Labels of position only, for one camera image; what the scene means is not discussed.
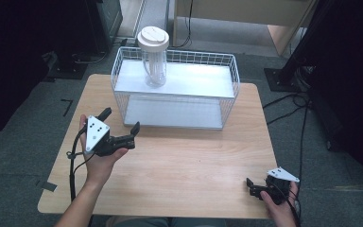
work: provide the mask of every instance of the wire basket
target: wire basket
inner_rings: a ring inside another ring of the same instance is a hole
[[[142,51],[120,47],[112,89],[125,125],[223,129],[240,89],[234,55],[166,51],[166,84],[145,83]]]

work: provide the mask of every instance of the black cable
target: black cable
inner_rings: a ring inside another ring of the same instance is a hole
[[[307,72],[307,70],[309,70],[309,69],[304,70],[304,66],[300,66],[296,69],[296,72],[294,72],[294,75],[300,81],[300,83],[308,89],[308,88],[311,88],[311,85],[309,85],[307,83],[308,77],[310,75],[310,72]]]
[[[270,124],[272,124],[273,122],[275,122],[275,121],[277,121],[277,120],[280,120],[280,119],[282,119],[282,118],[285,118],[285,117],[288,117],[288,116],[291,116],[292,114],[294,114],[295,112],[297,112],[299,109],[301,109],[302,107],[298,107],[298,108],[296,108],[296,110],[294,110],[294,111],[292,111],[292,112],[290,112],[290,113],[287,113],[287,114],[285,114],[285,115],[282,115],[282,116],[279,116],[279,117],[277,117],[277,118],[275,118],[275,119],[273,119],[273,120],[271,120],[271,121],[269,121],[269,122],[267,122],[267,125],[270,125]]]
[[[93,156],[95,155],[95,152],[93,153],[93,155],[91,155],[90,156],[90,158],[88,158],[86,161],[84,161],[82,164],[80,164],[80,165],[78,165],[76,168],[75,168],[75,170],[73,171],[73,174],[75,174],[76,175],[76,171],[78,170],[78,168],[80,167],[80,166],[83,166],[84,164],[86,164],[88,161],[90,161],[90,159],[91,158],[93,158]]]
[[[101,54],[103,54],[103,56],[96,60],[96,61],[79,61],[79,60],[75,60],[75,63],[78,63],[78,64],[90,64],[90,63],[98,63],[102,60],[105,59],[105,57],[107,56],[107,52],[101,52]]]
[[[76,147],[78,146],[79,137],[87,131],[87,127],[84,126],[78,134],[76,135],[75,141],[73,142],[71,158],[70,158],[70,174],[69,174],[69,184],[70,184],[70,199],[73,201],[76,197],[76,187],[75,187],[75,173],[73,169],[75,168],[75,158],[76,158]]]
[[[295,201],[297,202],[297,204],[299,204],[299,211],[297,211],[297,206],[296,206],[296,212],[299,213],[299,219],[302,219],[302,212],[301,212],[301,209],[302,209],[302,203],[300,202],[299,200],[299,197],[294,193],[292,192],[291,190],[289,190],[293,195],[294,197],[296,198]]]
[[[301,134],[301,139],[300,139],[300,169],[299,169],[300,183],[298,185],[299,190],[297,192],[297,196],[299,196],[299,194],[300,194],[300,188],[301,188],[301,185],[303,183],[303,179],[302,179],[302,174],[303,174],[303,138],[304,138],[305,122],[306,122],[306,117],[307,117],[307,113],[308,113],[308,108],[309,108],[309,102],[307,102],[307,104],[305,106],[304,120],[302,122],[302,134]]]
[[[112,46],[126,46],[128,44],[128,39],[123,39],[121,42],[115,42]]]
[[[268,106],[270,106],[270,105],[272,105],[272,104],[278,103],[278,102],[282,101],[283,99],[285,99],[285,98],[287,98],[287,97],[292,96],[292,97],[293,97],[293,103],[294,103],[294,104],[298,107],[298,108],[296,108],[294,111],[292,111],[291,113],[287,113],[287,114],[285,114],[285,115],[279,116],[279,117],[277,117],[276,119],[273,119],[273,120],[271,120],[271,121],[267,122],[267,125],[270,125],[270,124],[272,124],[273,122],[275,122],[275,121],[277,121],[277,120],[280,120],[280,119],[282,119],[282,118],[285,118],[285,117],[291,116],[292,114],[294,114],[295,112],[297,112],[299,109],[306,107],[306,106],[307,106],[308,101],[305,99],[305,97],[300,96],[300,93],[304,93],[304,92],[298,92],[298,93],[295,93],[295,94],[289,94],[289,95],[287,95],[287,96],[280,97],[280,98],[278,98],[278,99],[276,99],[276,100],[273,100],[273,101],[271,101],[270,103],[268,103],[268,104],[264,105],[264,106],[263,106],[263,109],[265,109],[266,107],[268,107]],[[303,104],[303,105],[301,105],[301,104],[299,104],[299,103],[297,102],[297,100],[296,100],[296,98],[297,98],[297,97],[302,98],[302,99],[304,100],[304,104]]]
[[[291,189],[289,189],[289,191],[291,192],[291,194],[293,194],[293,196],[294,196],[295,198],[298,198],[298,197],[297,197],[297,195],[296,195],[296,193],[294,193]]]
[[[287,96],[283,96],[283,97],[280,97],[280,98],[278,98],[278,99],[275,99],[275,100],[271,101],[270,103],[268,103],[268,104],[264,105],[264,106],[262,107],[262,109],[265,109],[266,107],[268,107],[268,106],[270,106],[270,105],[273,105],[273,104],[275,104],[275,103],[278,103],[278,102],[282,101],[283,99],[285,99],[285,98],[287,98],[287,97],[290,97],[290,96],[296,96],[296,95],[298,95],[298,94],[300,94],[300,93],[303,93],[303,92],[298,92],[298,93],[294,93],[294,94],[289,94],[289,95],[287,95]]]
[[[191,0],[191,3],[190,3],[190,13],[189,13],[189,16],[188,16],[188,26],[187,26],[186,20],[184,19],[184,22],[186,23],[186,26],[188,28],[187,38],[185,39],[185,41],[184,41],[183,44],[181,44],[181,45],[174,45],[172,47],[179,48],[179,47],[184,47],[185,45],[188,44],[188,42],[191,42],[192,43],[192,41],[191,41],[191,14],[193,12],[193,2],[194,2],[194,0]]]

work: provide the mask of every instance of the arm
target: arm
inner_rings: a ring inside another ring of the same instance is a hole
[[[294,200],[296,200],[296,195],[298,192],[298,187],[295,183],[290,183],[290,195],[288,200],[294,206]],[[268,209],[268,213],[270,217],[275,221],[276,226],[278,227],[295,227],[296,222],[294,220],[293,214],[291,213],[290,206],[286,201],[281,203],[280,205],[276,205],[270,195],[262,191],[261,197],[265,202],[265,205]]]
[[[86,116],[80,118],[79,128],[82,129]],[[82,149],[85,150],[85,133],[80,136]],[[86,163],[87,180],[75,200],[69,205],[56,226],[87,226],[94,211],[96,200],[104,184],[111,176],[114,163],[128,152],[126,148],[118,149],[110,156],[95,155]]]

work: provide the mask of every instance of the hand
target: hand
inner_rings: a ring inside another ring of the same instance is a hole
[[[83,114],[80,117],[79,129],[81,130],[86,122],[86,116]],[[82,150],[85,151],[86,134],[83,133],[80,138]],[[114,154],[104,157],[94,155],[87,163],[87,180],[86,184],[102,187],[111,176],[114,163],[128,152],[126,148],[118,149]],[[84,154],[84,160],[88,160],[90,155]]]
[[[298,187],[294,182],[290,183],[290,193],[288,200],[294,206],[294,200],[298,192]],[[261,197],[265,202],[270,217],[275,221],[278,227],[294,227],[296,222],[291,212],[290,206],[287,201],[282,202],[280,205],[276,205],[270,195],[266,191],[261,192]]]

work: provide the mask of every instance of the wooden table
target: wooden table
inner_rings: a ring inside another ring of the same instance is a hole
[[[105,121],[111,135],[130,133],[122,124],[111,87],[111,76],[89,77],[64,137],[38,209],[63,213],[70,203],[69,165],[81,114],[98,115],[111,107]],[[105,184],[94,213],[101,215],[267,218],[262,201],[250,196],[246,178],[265,184],[266,171],[276,167],[268,128],[255,85],[241,84],[222,131],[142,127],[136,148],[120,159]],[[77,157],[76,165],[82,158]],[[77,192],[86,176],[76,173]]]

